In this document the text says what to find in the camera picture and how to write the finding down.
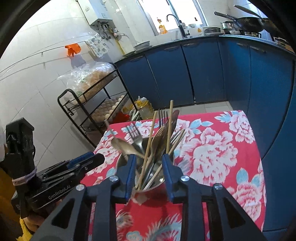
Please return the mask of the yellow sleeve forearm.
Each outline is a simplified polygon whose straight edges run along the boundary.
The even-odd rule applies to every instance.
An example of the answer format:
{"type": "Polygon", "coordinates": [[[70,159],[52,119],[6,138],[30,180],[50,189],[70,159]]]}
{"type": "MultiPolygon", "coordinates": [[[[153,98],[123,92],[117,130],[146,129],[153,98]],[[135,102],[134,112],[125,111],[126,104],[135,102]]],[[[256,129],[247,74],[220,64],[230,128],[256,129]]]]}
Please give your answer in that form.
{"type": "Polygon", "coordinates": [[[18,241],[30,240],[33,234],[44,222],[44,218],[38,215],[31,215],[24,219],[20,219],[20,225],[23,231],[23,235],[18,237],[18,241]]]}

